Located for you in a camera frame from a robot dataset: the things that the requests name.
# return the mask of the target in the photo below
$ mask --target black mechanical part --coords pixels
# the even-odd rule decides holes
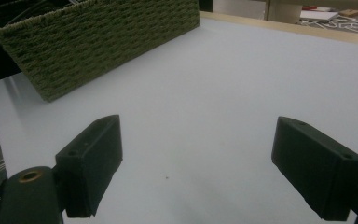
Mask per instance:
[[[320,218],[345,221],[351,209],[358,215],[357,153],[305,122],[279,117],[272,161]]]
[[[91,123],[56,155],[56,166],[34,167],[6,183],[0,224],[61,224],[68,217],[90,217],[122,161],[119,116]]]

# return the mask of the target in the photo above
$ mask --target woven texture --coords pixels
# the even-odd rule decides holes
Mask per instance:
[[[198,0],[87,0],[5,26],[32,3],[0,6],[0,44],[46,101],[200,24]]]

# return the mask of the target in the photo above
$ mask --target tangled white cord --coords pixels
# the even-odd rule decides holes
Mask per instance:
[[[317,25],[323,29],[346,29],[358,33],[358,20],[355,18],[337,16],[329,22],[320,22],[320,21],[301,21],[301,25],[311,26]]]

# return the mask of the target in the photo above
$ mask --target white tabletop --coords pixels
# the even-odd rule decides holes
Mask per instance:
[[[97,217],[65,223],[324,223],[272,164],[275,126],[300,119],[358,153],[358,45],[202,19],[53,103],[23,74],[5,78],[8,174],[54,166],[112,114],[124,161]]]

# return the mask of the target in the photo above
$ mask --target green woven basket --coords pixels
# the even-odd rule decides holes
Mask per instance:
[[[32,4],[0,6],[0,44],[46,101],[200,25],[198,0],[86,0],[7,24]]]

